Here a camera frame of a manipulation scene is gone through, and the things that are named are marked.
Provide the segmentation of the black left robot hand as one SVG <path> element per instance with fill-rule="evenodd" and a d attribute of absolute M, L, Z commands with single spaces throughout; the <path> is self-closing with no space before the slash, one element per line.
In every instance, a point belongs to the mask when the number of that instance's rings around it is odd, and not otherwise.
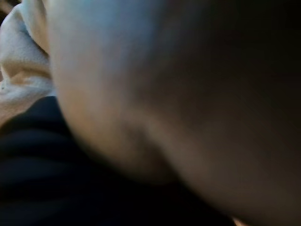
<path fill-rule="evenodd" d="M 0 130 L 3 226 L 232 226 L 178 183 L 149 186 L 91 160 L 75 143 L 55 97 Z"/>

